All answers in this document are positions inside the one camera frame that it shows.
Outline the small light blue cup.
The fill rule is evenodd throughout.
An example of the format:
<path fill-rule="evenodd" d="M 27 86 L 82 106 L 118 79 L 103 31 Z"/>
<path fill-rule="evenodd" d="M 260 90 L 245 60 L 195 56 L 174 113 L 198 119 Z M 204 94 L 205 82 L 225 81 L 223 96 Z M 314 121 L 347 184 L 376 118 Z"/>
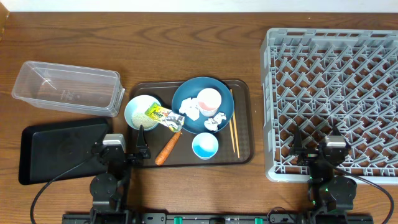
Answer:
<path fill-rule="evenodd" d="M 218 152 L 218 148 L 217 138 L 210 133 L 200 133 L 193 138 L 192 150 L 202 160 L 211 159 Z"/>

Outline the dark blue plate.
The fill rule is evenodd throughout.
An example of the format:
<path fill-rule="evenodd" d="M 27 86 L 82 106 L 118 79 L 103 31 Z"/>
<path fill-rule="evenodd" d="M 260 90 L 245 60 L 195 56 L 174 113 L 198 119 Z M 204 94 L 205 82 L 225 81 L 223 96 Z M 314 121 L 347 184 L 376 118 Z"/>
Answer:
<path fill-rule="evenodd" d="M 208 120 L 209 117 L 200 114 L 199 118 L 196 121 L 193 121 L 192 119 L 188 118 L 187 115 L 184 115 L 185 121 L 183 129 L 193 134 L 200 134 L 204 132 L 211 134 L 217 133 L 228 126 L 228 123 L 233 116 L 234 100 L 229 88 L 224 82 L 210 77 L 196 77 L 183 82 L 177 88 L 172 98 L 172 111 L 174 113 L 179 113 L 179 108 L 183 100 L 196 97 L 199 92 L 205 88 L 213 88 L 220 93 L 221 105 L 216 113 L 224 113 L 226 115 L 226 120 L 222 120 L 221 124 L 218 125 L 217 131 L 209 131 L 204 125 L 204 122 Z"/>

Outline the light blue bowl with rice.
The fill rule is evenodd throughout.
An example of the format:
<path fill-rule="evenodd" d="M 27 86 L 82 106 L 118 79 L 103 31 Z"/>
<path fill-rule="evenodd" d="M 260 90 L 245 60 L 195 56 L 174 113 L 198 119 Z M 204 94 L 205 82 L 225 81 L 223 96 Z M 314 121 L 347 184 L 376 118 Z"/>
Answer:
<path fill-rule="evenodd" d="M 131 99 L 124 110 L 124 118 L 127 124 L 136 130 L 139 130 L 141 126 L 144 127 L 145 131 L 154 129 L 158 122 L 145 115 L 147 109 L 154 103 L 161 105 L 158 99 L 150 95 L 139 95 Z"/>

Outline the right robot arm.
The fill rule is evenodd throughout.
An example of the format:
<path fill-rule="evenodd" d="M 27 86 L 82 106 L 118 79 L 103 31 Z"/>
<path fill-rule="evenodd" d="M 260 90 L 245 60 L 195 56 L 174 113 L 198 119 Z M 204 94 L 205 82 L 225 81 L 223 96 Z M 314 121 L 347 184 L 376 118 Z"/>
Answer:
<path fill-rule="evenodd" d="M 316 148 L 304 146 L 299 128 L 289 154 L 297 156 L 298 166 L 309 168 L 308 199 L 313 208 L 300 214 L 296 223 L 348 223 L 346 212 L 353 209 L 357 183 L 345 176 L 336 176 L 334 168 L 345 161 L 351 146 L 333 128 Z"/>

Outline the pink cup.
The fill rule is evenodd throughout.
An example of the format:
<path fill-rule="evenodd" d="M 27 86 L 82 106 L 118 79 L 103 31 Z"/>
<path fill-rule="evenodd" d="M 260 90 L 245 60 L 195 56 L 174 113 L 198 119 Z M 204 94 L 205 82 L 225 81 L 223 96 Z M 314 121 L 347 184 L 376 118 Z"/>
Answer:
<path fill-rule="evenodd" d="M 221 94 L 214 88 L 202 89 L 197 95 L 200 113 L 203 116 L 214 116 L 221 105 Z"/>

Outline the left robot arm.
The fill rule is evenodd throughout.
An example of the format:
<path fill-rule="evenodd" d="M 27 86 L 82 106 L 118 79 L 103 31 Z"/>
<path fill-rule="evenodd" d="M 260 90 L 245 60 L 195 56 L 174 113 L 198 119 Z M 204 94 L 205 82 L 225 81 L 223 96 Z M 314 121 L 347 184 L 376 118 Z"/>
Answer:
<path fill-rule="evenodd" d="M 137 152 L 125 152 L 122 134 L 105 134 L 92 149 L 93 155 L 104 166 L 106 172 L 94 177 L 90 184 L 93 206 L 90 223 L 140 223 L 141 216 L 127 207 L 131 171 L 143 165 L 151 154 L 144 137 L 144 127 L 139 128 Z"/>

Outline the white tissue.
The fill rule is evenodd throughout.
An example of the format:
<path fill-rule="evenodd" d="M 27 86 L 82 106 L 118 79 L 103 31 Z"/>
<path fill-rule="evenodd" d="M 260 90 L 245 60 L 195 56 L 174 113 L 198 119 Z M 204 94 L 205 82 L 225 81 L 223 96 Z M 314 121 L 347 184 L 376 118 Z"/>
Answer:
<path fill-rule="evenodd" d="M 187 98 L 181 102 L 180 114 L 187 115 L 191 120 L 196 121 L 200 117 L 197 98 Z"/>
<path fill-rule="evenodd" d="M 223 120 L 226 120 L 226 115 L 222 112 L 219 112 L 212 118 L 208 118 L 205 122 L 205 128 L 209 131 L 217 131 L 218 125 L 222 123 Z"/>

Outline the green snack wrapper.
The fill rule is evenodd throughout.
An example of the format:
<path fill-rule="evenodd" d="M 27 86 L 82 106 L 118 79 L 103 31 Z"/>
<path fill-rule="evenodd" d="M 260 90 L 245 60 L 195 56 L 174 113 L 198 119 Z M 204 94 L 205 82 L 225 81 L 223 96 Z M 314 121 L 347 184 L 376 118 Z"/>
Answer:
<path fill-rule="evenodd" d="M 145 112 L 150 119 L 168 127 L 171 131 L 180 132 L 184 125 L 185 117 L 174 113 L 172 110 L 153 103 Z"/>

